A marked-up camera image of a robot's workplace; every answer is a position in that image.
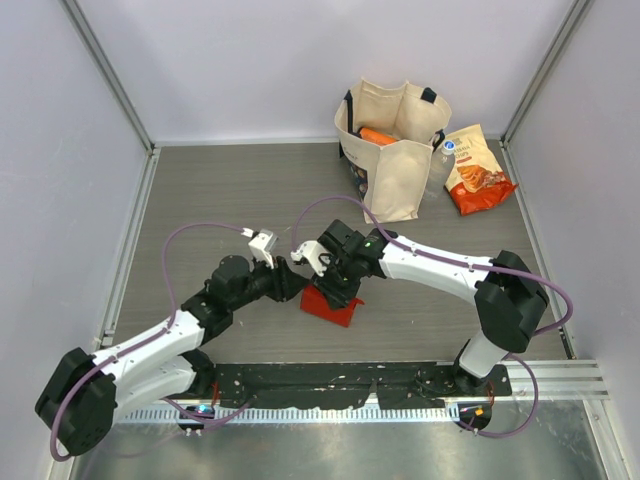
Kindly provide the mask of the red cardboard paper box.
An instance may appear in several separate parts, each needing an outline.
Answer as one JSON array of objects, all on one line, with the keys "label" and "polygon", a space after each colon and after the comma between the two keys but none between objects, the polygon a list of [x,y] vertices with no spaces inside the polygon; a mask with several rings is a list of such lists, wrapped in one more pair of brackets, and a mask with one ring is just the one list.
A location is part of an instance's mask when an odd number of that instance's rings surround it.
[{"label": "red cardboard paper box", "polygon": [[300,300],[300,309],[303,312],[344,328],[350,326],[355,310],[360,305],[364,305],[364,302],[355,298],[347,307],[331,309],[321,292],[311,285],[302,291]]}]

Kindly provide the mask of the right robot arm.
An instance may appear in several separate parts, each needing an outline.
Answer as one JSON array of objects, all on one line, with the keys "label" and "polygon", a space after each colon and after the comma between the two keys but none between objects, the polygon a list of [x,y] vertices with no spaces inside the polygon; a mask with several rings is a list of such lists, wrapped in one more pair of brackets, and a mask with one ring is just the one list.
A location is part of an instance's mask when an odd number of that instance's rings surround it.
[{"label": "right robot arm", "polygon": [[363,235],[340,220],[292,257],[309,263],[312,284],[332,310],[350,303],[366,277],[421,284],[473,305],[480,327],[451,371],[453,386],[465,395],[480,392],[508,354],[526,351],[549,302],[540,281],[513,252],[496,257],[454,254],[378,228]]}]

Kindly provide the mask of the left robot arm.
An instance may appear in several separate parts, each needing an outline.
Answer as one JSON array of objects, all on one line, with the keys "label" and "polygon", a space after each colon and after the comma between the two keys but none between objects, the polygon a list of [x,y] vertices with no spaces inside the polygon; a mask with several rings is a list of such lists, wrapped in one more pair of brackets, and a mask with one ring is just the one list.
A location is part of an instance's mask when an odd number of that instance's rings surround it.
[{"label": "left robot arm", "polygon": [[213,372],[201,346],[232,325],[235,311],[263,297],[287,302],[308,283],[283,257],[269,265],[230,255],[168,319],[105,350],[67,352],[35,404],[50,429],[52,457],[87,453],[115,420],[148,402],[183,392],[205,397]]}]

